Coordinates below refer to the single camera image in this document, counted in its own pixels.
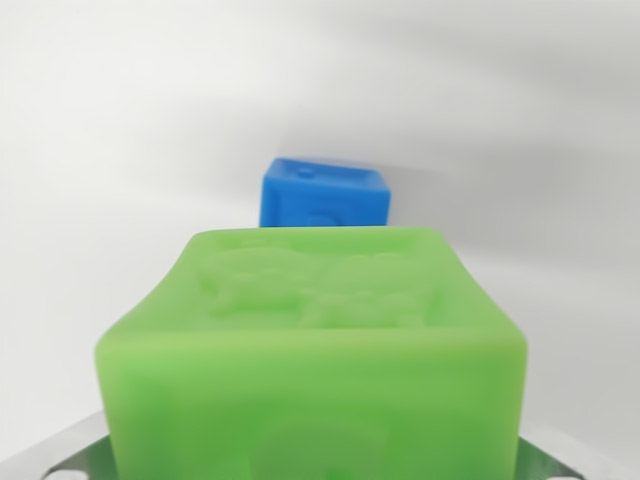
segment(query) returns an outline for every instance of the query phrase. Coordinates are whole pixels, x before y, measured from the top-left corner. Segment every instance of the white wall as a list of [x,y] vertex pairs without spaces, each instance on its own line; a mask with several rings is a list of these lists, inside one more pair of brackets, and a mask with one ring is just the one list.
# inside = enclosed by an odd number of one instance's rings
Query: white wall
[[0,0],[0,458],[285,154],[381,166],[527,332],[527,418],[640,468],[638,8],[456,5]]

